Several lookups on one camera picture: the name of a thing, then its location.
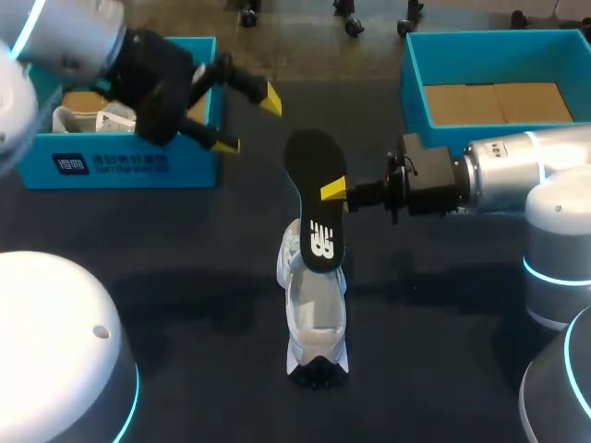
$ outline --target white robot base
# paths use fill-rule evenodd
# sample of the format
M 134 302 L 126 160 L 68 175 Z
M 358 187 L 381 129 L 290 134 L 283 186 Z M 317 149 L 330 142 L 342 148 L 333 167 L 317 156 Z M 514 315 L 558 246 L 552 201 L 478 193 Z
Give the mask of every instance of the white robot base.
M 0 254 L 0 282 L 0 441 L 143 441 L 139 372 L 100 282 L 37 252 Z
M 591 433 L 591 308 L 580 313 L 529 365 L 519 414 L 530 443 L 583 443 Z
M 527 196 L 526 307 L 563 330 L 591 305 L 591 166 L 555 173 Z

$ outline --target black insole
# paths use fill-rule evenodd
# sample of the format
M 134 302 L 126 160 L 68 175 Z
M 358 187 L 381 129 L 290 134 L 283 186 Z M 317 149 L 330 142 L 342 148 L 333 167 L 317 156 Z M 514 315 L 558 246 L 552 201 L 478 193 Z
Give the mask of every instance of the black insole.
M 343 152 L 324 132 L 306 129 L 287 140 L 283 161 L 300 196 L 304 263 L 313 272 L 331 272 L 344 259 L 344 202 L 322 201 L 320 190 L 346 175 Z

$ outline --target tan cardboard insert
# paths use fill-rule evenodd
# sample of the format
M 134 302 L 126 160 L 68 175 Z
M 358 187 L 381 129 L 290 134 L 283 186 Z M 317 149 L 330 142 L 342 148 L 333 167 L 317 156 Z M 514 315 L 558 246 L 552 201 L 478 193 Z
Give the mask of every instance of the tan cardboard insert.
M 555 83 L 426 86 L 437 126 L 572 123 Z

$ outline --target black tabletop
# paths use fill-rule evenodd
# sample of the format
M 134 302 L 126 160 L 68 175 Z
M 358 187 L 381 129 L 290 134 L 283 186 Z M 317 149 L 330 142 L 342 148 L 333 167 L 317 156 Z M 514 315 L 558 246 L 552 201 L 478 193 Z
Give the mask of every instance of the black tabletop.
M 151 442 L 525 441 L 519 380 L 537 349 L 524 322 L 524 224 L 503 217 L 345 220 L 350 381 L 302 390 L 285 375 L 275 280 L 299 212 L 283 171 L 294 128 L 341 144 L 378 179 L 404 124 L 391 82 L 284 82 L 282 121 L 228 95 L 243 154 L 213 190 L 0 189 L 0 243 L 71 258 L 119 307 L 137 357 Z

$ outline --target white sneaker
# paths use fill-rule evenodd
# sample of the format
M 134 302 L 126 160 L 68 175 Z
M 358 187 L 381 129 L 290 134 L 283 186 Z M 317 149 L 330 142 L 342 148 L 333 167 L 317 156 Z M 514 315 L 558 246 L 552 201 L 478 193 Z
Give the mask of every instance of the white sneaker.
M 59 106 L 54 111 L 52 132 L 54 134 L 134 132 L 135 120 L 134 111 L 120 103 L 111 103 L 99 113 L 76 113 L 65 106 Z
M 300 366 L 316 377 L 319 372 L 326 372 L 328 366 L 328 372 L 333 372 L 337 365 L 348 373 L 343 270 L 316 274 L 306 268 L 300 254 L 299 226 L 296 219 L 287 227 L 277 258 L 277 281 L 285 289 L 290 332 L 287 374 Z

